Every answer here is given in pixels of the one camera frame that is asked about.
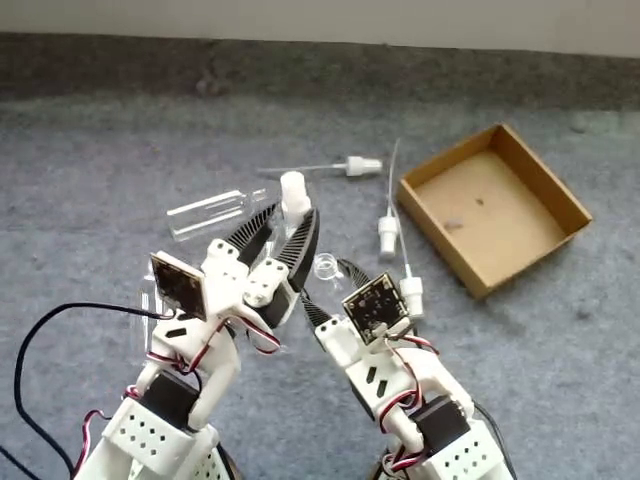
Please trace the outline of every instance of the gray carpet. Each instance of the gray carpet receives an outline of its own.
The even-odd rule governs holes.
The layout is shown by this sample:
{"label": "gray carpet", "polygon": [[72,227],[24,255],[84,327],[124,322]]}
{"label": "gray carpet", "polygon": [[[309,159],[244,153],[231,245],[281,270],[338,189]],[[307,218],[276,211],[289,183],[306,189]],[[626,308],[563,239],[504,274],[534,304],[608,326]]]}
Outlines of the gray carpet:
{"label": "gray carpet", "polygon": [[[66,478],[13,408],[19,342],[59,303],[134,303],[148,252],[172,248],[167,207],[276,185],[259,165],[384,157],[397,136],[404,172],[506,121],[595,222],[475,302],[407,220],[428,292],[422,333],[493,412],[521,479],[638,478],[638,78],[638,60],[521,52],[0,37],[2,443],[42,478]],[[376,254],[383,180],[309,178],[320,250],[399,274]],[[113,411],[138,373],[126,326],[69,313],[28,354],[27,408],[74,458],[84,413]],[[225,446],[248,479],[364,478],[383,436],[299,308],[281,335],[273,358],[239,342],[243,370],[211,419]],[[20,474],[0,461],[0,477]]]}

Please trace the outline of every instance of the white wall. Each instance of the white wall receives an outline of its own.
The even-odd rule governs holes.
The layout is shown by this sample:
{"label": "white wall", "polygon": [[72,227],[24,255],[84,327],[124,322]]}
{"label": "white wall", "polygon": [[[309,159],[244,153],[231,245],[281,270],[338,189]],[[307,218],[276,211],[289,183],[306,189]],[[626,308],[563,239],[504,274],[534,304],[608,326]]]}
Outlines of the white wall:
{"label": "white wall", "polygon": [[640,57],[640,0],[0,0],[0,31]]}

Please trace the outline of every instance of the red and white wire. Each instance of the red and white wire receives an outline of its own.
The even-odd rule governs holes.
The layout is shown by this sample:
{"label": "red and white wire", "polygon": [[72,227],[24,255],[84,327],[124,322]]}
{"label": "red and white wire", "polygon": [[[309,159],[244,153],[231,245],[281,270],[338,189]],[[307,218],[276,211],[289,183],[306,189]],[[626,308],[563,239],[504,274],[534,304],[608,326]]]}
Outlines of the red and white wire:
{"label": "red and white wire", "polygon": [[184,358],[182,358],[179,355],[177,357],[167,357],[155,352],[147,352],[147,358],[151,360],[155,360],[160,363],[167,363],[169,365],[173,365],[180,370],[184,368]]}
{"label": "red and white wire", "polygon": [[211,340],[211,337],[209,337],[209,339],[206,341],[206,343],[200,349],[200,351],[196,353],[195,356],[191,359],[191,363],[187,367],[186,373],[192,373],[196,371],[196,369],[198,368],[198,365],[200,365],[200,362],[202,361],[202,358],[209,351],[209,340]]}
{"label": "red and white wire", "polygon": [[420,386],[420,382],[418,381],[416,372],[413,370],[413,367],[408,362],[405,361],[402,355],[400,355],[400,353],[391,346],[391,344],[389,343],[389,339],[385,338],[384,343],[387,346],[387,348],[391,350],[391,353],[394,356],[398,357],[398,360],[400,360],[400,363],[404,365],[404,367],[407,369],[407,372],[409,372],[409,375],[411,375],[411,377],[413,378],[413,381],[415,383],[415,388],[414,388],[415,395],[413,397],[411,404],[403,407],[409,408],[409,409],[415,408],[422,402],[422,387]]}
{"label": "red and white wire", "polygon": [[89,427],[91,425],[91,419],[96,415],[101,416],[105,420],[111,420],[111,417],[107,417],[102,410],[91,410],[84,416],[84,420],[82,421],[82,450],[80,450],[80,456],[78,457],[76,466],[73,469],[72,478],[78,474],[80,468],[84,465],[84,462],[87,461],[87,457],[89,456],[89,451],[91,450],[91,431]]}
{"label": "red and white wire", "polygon": [[425,459],[425,455],[422,452],[412,453],[404,456],[400,460],[394,461],[391,464],[391,471],[394,473],[411,468]]}
{"label": "red and white wire", "polygon": [[129,385],[124,389],[123,397],[130,397],[137,400],[140,398],[140,393],[135,385]]}
{"label": "red and white wire", "polygon": [[404,390],[396,394],[391,399],[391,401],[387,403],[387,405],[382,409],[382,411],[380,412],[380,415],[378,416],[378,423],[380,424],[380,430],[382,431],[382,433],[387,433],[387,429],[384,426],[384,419],[389,414],[391,409],[395,406],[399,406],[400,408],[407,409],[409,406],[407,404],[401,403],[402,400],[405,400],[406,398],[409,398],[410,396],[415,394],[416,394],[415,390]]}
{"label": "red and white wire", "polygon": [[[240,317],[240,316],[233,316],[233,317],[230,317],[230,318],[231,319],[240,320],[242,325],[246,328],[246,335],[247,335],[247,338],[249,339],[249,342],[251,343],[251,345],[253,345],[253,348],[258,350],[260,353],[262,353],[264,355],[273,355],[278,350],[280,350],[280,347],[281,347],[280,340],[278,340],[275,336],[271,335],[270,333],[265,332],[264,330],[262,330],[260,327],[258,327],[255,323],[253,323],[248,318]],[[258,337],[260,337],[261,339],[266,340],[267,342],[269,342],[273,346],[273,348],[266,349],[266,348],[262,348],[262,347],[257,346],[251,340],[251,334],[250,333],[254,333],[254,334],[258,335]]]}
{"label": "red and white wire", "polygon": [[391,470],[391,464],[393,463],[393,454],[387,453],[380,459],[380,467],[382,467],[382,471],[384,474],[393,479],[401,479],[402,477],[397,475],[395,472]]}
{"label": "red and white wire", "polygon": [[440,351],[433,346],[433,344],[429,340],[425,340],[421,337],[416,337],[415,335],[404,335],[401,337],[402,340],[406,340],[407,342],[411,342],[415,345],[420,345],[423,347],[427,347],[429,350],[433,351],[436,355],[440,355]]}

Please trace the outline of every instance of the robotic arm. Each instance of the robotic arm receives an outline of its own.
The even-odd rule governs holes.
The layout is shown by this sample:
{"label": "robotic arm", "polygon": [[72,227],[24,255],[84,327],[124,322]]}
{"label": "robotic arm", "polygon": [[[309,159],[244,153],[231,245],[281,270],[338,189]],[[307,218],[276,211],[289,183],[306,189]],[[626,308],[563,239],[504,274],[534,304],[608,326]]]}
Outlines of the robotic arm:
{"label": "robotic arm", "polygon": [[[260,352],[277,351],[272,329],[290,316],[318,240],[319,216],[311,209],[281,253],[252,269],[271,235],[275,209],[274,204],[228,238],[213,240],[201,269],[165,252],[152,255],[158,291],[177,315],[154,329],[135,387],[127,389],[75,478],[239,478],[219,446],[218,432],[207,424],[240,370],[232,327],[244,329]],[[198,375],[200,388],[179,376],[191,373]]]}
{"label": "robotic arm", "polygon": [[420,337],[388,274],[369,281],[354,264],[340,266],[359,286],[343,301],[347,317],[329,315],[303,296],[322,348],[383,433],[387,453],[372,480],[513,480],[503,452],[474,402]]}

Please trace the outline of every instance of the hole pattern on bracket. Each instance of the hole pattern on bracket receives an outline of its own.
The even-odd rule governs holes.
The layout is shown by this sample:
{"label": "hole pattern on bracket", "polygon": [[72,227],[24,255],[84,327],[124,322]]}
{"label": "hole pattern on bracket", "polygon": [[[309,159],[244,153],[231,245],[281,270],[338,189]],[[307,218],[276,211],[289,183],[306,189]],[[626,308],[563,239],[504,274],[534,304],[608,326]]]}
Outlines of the hole pattern on bracket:
{"label": "hole pattern on bracket", "polygon": [[448,477],[450,480],[465,480],[467,478],[476,478],[474,469],[477,469],[488,459],[488,456],[483,453],[479,455],[474,451],[480,446],[479,441],[474,441],[473,444],[469,444],[466,447],[460,449],[455,455],[452,455],[449,460],[444,462],[444,467],[457,472]]}
{"label": "hole pattern on bracket", "polygon": [[[144,438],[153,438],[156,436],[157,430],[153,427],[146,427],[146,423],[144,421],[136,421],[136,416],[131,414],[128,416],[128,425],[129,427],[125,428],[125,427],[120,427],[120,429],[118,429],[118,433],[124,437],[128,437],[128,440],[131,443],[136,442],[136,440],[140,440],[140,443],[138,443],[138,448],[140,448],[141,450],[146,450],[147,448],[153,447],[153,443],[152,445],[148,445],[148,443],[146,441],[144,441]],[[160,442],[164,442],[166,440],[166,436],[165,435],[159,435],[158,440]],[[158,449],[156,448],[150,448],[149,450],[149,454],[151,456],[156,456],[158,455]]]}
{"label": "hole pattern on bracket", "polygon": [[198,480],[221,480],[222,478],[228,478],[227,476],[223,476],[224,473],[224,463],[220,455],[214,450],[202,460],[193,473],[193,476]]}

